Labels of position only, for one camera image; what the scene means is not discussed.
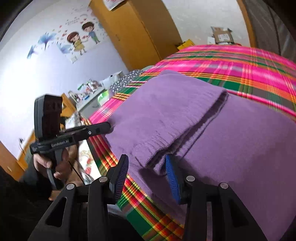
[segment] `cardboard box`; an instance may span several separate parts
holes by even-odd
[[[183,44],[181,44],[178,49],[181,50],[181,49],[184,49],[184,48],[187,48],[189,46],[194,46],[195,44],[189,39],[187,40],[186,42],[184,42]]]
[[[234,43],[230,29],[212,27],[212,30],[217,44]]]

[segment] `screw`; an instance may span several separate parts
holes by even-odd
[[[108,178],[105,177],[105,176],[102,176],[102,177],[99,178],[99,181],[100,181],[101,183],[104,183],[104,182],[106,182],[107,180],[108,180]]]
[[[227,189],[229,186],[227,183],[221,183],[220,187],[222,187],[223,189]]]
[[[193,182],[195,180],[195,177],[194,176],[187,176],[186,180],[189,182]]]
[[[67,185],[67,189],[68,189],[68,190],[71,190],[71,189],[73,189],[74,187],[75,187],[75,186],[74,186],[73,183],[70,183],[70,184]]]

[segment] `cartoon boy sticker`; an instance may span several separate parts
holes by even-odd
[[[97,43],[99,43],[99,39],[96,36],[96,33],[94,32],[94,24],[92,22],[87,22],[84,25],[82,25],[82,29],[85,32],[89,33],[89,36]]]
[[[78,32],[70,33],[67,37],[67,40],[69,43],[74,45],[74,51],[80,51],[80,55],[82,55],[82,50],[86,53]]]

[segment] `hand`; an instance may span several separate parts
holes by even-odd
[[[60,180],[66,180],[70,176],[72,170],[71,165],[68,162],[69,160],[69,153],[67,149],[63,150],[62,153],[62,159],[63,161],[57,165],[56,172],[54,173],[54,177]],[[34,167],[38,172],[40,172],[43,176],[47,177],[46,168],[51,168],[52,161],[48,159],[47,157],[41,156],[39,154],[33,155],[33,162]]]

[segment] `cable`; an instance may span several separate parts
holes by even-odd
[[[22,153],[23,153],[24,155],[26,155],[25,150],[22,148],[22,143],[23,143],[23,140],[22,140],[21,138],[19,138],[20,150],[22,151]]]
[[[76,172],[76,174],[79,176],[80,180],[82,181],[83,185],[85,185],[84,181],[82,180],[81,176],[78,174],[78,172],[75,170],[74,166],[72,165],[72,163],[70,161],[68,161],[71,165],[71,167],[73,168],[73,170]]]

